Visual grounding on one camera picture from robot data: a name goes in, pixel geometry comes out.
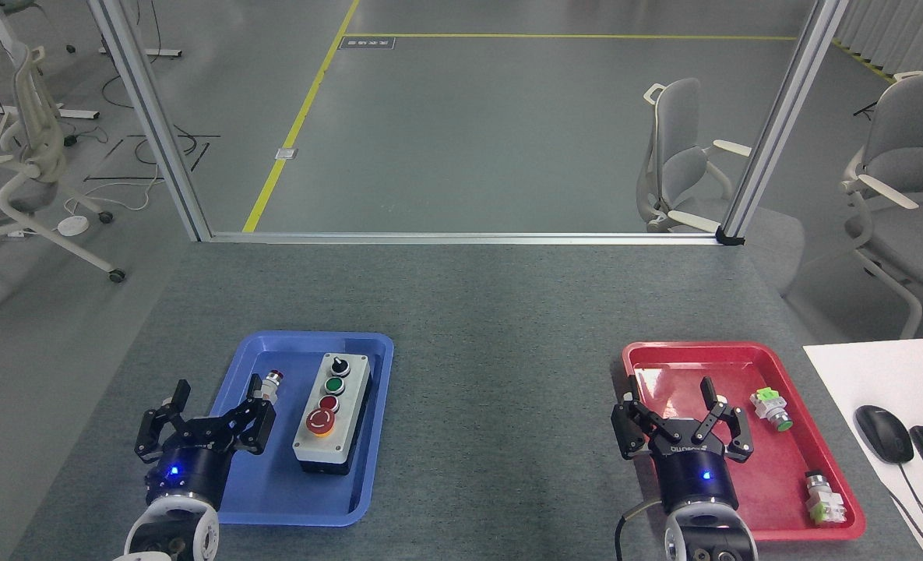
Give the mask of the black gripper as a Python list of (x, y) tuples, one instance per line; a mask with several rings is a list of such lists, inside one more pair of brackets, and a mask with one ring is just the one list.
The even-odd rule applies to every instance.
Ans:
[[(611, 412), (615, 437), (625, 460), (651, 454), (664, 513), (670, 514), (690, 502), (720, 502), (738, 509), (738, 495), (724, 456), (746, 462), (753, 454), (745, 409), (731, 406), (717, 394), (713, 380), (703, 377), (700, 390), (707, 409), (703, 422), (665, 420), (640, 401), (638, 377), (628, 376), (626, 383), (629, 391)], [(731, 431), (731, 441), (726, 445), (713, 434), (720, 420)]]
[[(178, 380), (170, 398), (142, 415), (135, 453), (142, 462), (154, 462), (161, 455), (160, 436), (171, 423), (180, 433), (188, 431), (181, 418), (191, 391), (186, 379)], [(200, 446), (177, 447), (165, 452), (145, 476), (146, 503), (169, 495), (191, 496), (214, 508), (221, 506), (234, 452), (264, 452), (277, 401), (277, 376), (261, 379), (252, 374), (246, 398), (216, 418), (193, 418), (190, 431)]]

